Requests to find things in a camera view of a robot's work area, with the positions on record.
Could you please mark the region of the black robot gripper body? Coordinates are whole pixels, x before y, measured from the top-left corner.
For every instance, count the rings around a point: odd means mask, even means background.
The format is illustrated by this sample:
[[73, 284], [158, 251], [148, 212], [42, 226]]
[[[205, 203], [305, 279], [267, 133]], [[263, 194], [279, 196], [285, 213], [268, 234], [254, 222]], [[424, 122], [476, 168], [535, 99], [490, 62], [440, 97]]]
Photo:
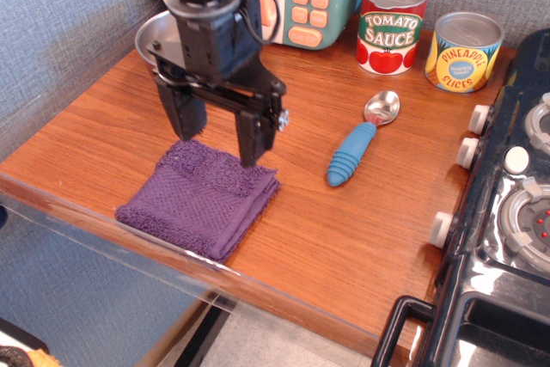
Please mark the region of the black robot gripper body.
[[289, 124], [283, 106], [284, 83], [260, 61], [260, 0], [207, 5], [185, 4], [168, 12], [175, 18], [184, 63], [170, 62], [159, 52], [151, 75], [173, 86], [188, 84], [205, 103], [235, 116], [241, 111], [265, 115], [276, 131]]

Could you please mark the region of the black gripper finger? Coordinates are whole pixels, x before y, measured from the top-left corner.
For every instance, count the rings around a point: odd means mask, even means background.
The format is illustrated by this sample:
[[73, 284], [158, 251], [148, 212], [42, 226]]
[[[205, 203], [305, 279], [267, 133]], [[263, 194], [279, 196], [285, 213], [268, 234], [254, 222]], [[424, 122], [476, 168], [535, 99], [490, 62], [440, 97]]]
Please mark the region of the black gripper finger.
[[193, 139], [206, 125], [205, 103], [193, 95], [193, 88], [188, 84], [173, 86], [161, 78], [155, 82], [174, 133], [184, 141]]
[[252, 168], [263, 154], [272, 149], [276, 128], [265, 115], [241, 111], [235, 116], [241, 165]]

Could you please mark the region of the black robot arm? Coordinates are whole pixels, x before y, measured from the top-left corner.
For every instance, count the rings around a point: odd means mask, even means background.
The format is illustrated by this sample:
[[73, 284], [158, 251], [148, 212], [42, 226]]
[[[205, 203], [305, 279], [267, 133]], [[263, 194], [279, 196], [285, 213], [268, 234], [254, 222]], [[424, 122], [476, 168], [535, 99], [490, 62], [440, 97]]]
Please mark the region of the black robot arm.
[[286, 87], [260, 61], [260, 0], [166, 0], [179, 37], [154, 40], [154, 78], [176, 135], [188, 141], [206, 125], [206, 104], [235, 115], [241, 164], [251, 168], [286, 124]]

